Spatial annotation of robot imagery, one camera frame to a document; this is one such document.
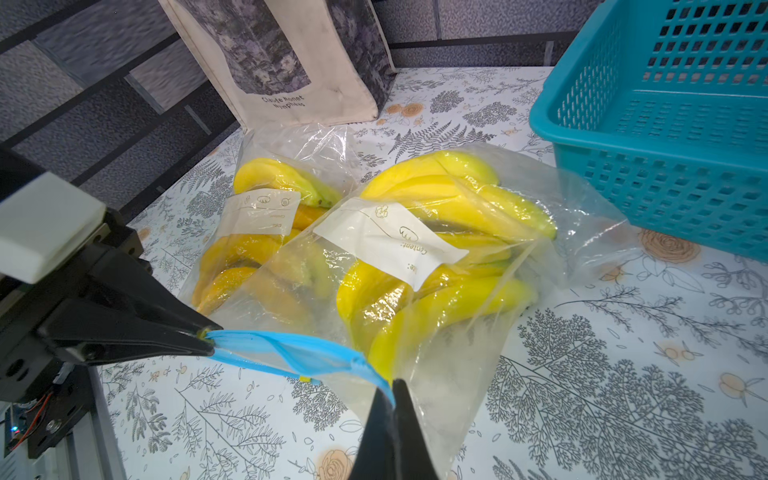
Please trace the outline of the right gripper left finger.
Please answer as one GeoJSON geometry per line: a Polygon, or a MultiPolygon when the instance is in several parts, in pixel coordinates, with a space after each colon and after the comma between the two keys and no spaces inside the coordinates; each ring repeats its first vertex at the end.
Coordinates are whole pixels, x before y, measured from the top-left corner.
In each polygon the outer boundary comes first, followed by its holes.
{"type": "Polygon", "coordinates": [[[349,480],[396,478],[394,428],[392,403],[381,390],[377,390],[349,480]]]}

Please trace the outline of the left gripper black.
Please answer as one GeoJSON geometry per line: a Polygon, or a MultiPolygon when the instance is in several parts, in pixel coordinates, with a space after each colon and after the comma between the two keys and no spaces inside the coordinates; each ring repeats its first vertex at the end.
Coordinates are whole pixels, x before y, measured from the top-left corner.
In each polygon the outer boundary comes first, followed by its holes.
{"type": "Polygon", "coordinates": [[[1,281],[1,399],[43,396],[61,366],[211,356],[221,326],[170,293],[139,259],[137,232],[108,208],[45,278],[1,281]]]}

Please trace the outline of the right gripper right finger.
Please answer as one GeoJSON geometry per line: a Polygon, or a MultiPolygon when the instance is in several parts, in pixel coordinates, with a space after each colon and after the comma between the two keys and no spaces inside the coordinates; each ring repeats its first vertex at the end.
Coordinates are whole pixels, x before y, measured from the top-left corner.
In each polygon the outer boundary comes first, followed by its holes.
{"type": "Polygon", "coordinates": [[[394,472],[396,479],[438,480],[419,424],[418,416],[402,379],[393,382],[394,472]]]}

